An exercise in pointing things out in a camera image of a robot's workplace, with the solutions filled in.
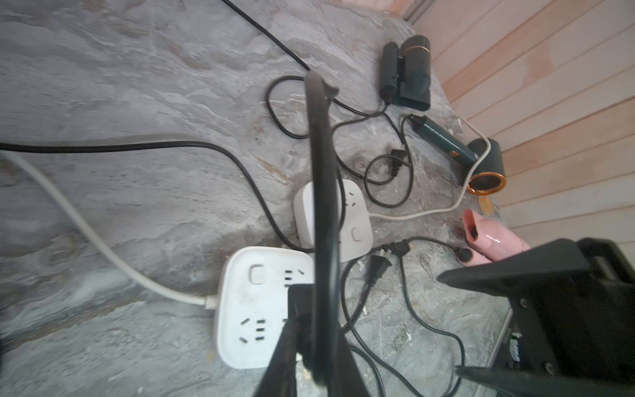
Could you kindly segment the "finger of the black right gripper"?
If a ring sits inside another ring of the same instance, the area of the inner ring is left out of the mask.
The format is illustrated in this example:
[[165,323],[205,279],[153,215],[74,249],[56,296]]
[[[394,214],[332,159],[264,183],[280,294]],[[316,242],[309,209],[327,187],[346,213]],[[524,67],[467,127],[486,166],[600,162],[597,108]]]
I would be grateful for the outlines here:
[[438,281],[456,289],[511,297],[585,273],[577,243],[558,239],[487,265],[445,271]]
[[500,371],[482,367],[457,367],[465,380],[510,396],[634,396],[633,385],[585,380],[559,375]]

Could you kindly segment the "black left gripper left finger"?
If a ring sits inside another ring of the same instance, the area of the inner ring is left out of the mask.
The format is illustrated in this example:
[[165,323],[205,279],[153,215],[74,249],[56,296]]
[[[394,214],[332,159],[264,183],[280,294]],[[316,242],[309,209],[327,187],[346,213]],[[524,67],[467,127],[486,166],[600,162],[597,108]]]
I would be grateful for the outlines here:
[[297,395],[296,355],[299,326],[296,319],[288,320],[282,330],[271,362],[254,396],[293,397]]

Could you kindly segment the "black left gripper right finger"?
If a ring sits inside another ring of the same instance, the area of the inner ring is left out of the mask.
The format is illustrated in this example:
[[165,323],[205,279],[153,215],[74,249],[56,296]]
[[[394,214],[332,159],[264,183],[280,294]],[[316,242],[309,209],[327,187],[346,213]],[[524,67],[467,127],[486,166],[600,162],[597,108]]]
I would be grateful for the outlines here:
[[332,396],[362,397],[369,391],[357,367],[345,335],[339,332],[337,354],[333,365]]

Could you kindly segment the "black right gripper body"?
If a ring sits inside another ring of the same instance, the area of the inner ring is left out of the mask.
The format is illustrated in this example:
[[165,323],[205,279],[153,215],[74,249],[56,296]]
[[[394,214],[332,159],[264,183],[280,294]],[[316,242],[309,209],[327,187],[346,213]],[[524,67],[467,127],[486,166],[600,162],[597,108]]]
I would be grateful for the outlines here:
[[615,243],[557,240],[511,258],[523,368],[634,382],[634,270]]

